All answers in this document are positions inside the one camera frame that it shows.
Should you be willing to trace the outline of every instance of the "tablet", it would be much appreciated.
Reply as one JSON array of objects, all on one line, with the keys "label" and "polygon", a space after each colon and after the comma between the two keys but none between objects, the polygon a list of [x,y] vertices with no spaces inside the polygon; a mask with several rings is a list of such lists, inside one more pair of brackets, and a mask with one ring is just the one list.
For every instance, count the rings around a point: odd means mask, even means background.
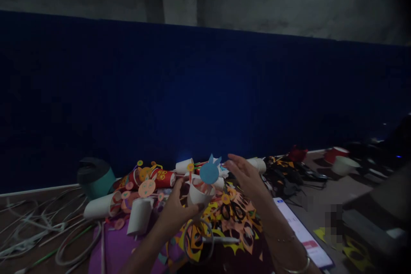
[{"label": "tablet", "polygon": [[298,240],[304,245],[308,256],[316,264],[319,269],[331,268],[334,266],[333,261],[327,253],[321,248],[318,242],[313,238],[311,233],[300,222],[294,212],[281,198],[274,198],[274,203],[284,215],[290,227],[294,230]]}]

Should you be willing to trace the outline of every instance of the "scissors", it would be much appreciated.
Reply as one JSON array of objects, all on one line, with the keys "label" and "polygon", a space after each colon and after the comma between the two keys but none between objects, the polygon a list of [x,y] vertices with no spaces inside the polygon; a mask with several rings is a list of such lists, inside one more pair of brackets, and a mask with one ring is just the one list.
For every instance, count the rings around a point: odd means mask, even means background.
[{"label": "scissors", "polygon": [[224,194],[221,197],[221,200],[223,201],[223,204],[221,206],[221,216],[225,220],[230,220],[230,207],[232,207],[232,211],[235,217],[237,217],[238,220],[242,221],[245,218],[244,210],[237,203],[231,200],[230,194],[228,193],[227,186],[225,184],[223,190]]}]

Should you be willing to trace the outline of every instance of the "purple paper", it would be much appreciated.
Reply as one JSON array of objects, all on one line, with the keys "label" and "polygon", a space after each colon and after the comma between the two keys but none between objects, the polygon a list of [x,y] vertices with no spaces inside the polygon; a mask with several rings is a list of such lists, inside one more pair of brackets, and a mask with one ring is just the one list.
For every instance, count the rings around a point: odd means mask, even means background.
[{"label": "purple paper", "polygon": [[[140,243],[143,241],[143,235],[139,236],[137,240],[134,237],[127,236],[128,220],[126,221],[124,227],[121,230],[110,230],[112,227],[104,224],[105,231],[105,259],[106,259],[106,273],[107,274],[117,274],[122,265],[127,261],[131,255],[131,251],[139,247]],[[94,229],[94,237],[97,235],[98,228]],[[180,260],[184,256],[184,252],[179,247],[178,243],[175,245],[168,244],[168,252],[170,259],[174,262]],[[167,256],[165,246],[161,249],[161,254]],[[157,257],[154,266],[151,270],[153,274],[162,274],[168,271],[168,265],[162,264],[160,259]],[[94,247],[89,264],[89,273],[97,274],[101,273],[101,240]]]}]

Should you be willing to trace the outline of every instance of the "blue fabric backdrop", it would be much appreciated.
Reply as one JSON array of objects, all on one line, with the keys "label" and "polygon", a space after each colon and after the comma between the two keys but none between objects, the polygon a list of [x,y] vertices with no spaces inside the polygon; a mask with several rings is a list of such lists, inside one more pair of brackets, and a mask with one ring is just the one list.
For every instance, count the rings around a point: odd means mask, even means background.
[{"label": "blue fabric backdrop", "polygon": [[410,48],[0,12],[0,193],[383,139],[411,111]]}]

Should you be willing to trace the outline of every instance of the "black lid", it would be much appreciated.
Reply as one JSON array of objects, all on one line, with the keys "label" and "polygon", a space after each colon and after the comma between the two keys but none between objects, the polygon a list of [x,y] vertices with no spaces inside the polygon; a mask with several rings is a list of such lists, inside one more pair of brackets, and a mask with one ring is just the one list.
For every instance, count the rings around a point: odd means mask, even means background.
[{"label": "black lid", "polygon": [[77,171],[78,184],[97,181],[110,170],[110,165],[99,158],[83,158]]}]

